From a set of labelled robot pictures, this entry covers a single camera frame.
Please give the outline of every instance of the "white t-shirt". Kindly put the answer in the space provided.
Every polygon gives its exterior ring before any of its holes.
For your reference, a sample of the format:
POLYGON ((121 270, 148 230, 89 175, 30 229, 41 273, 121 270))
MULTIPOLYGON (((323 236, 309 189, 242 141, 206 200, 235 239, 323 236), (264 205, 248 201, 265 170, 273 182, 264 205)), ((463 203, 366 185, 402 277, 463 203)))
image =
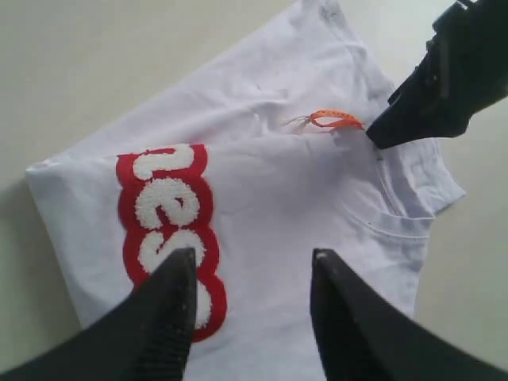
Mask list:
POLYGON ((335 2, 302 0, 180 84, 27 171, 84 326, 173 248, 198 253, 188 379, 319 379, 311 252, 411 315, 434 215, 464 192, 434 140, 283 133, 323 108, 368 125, 393 88, 335 2))

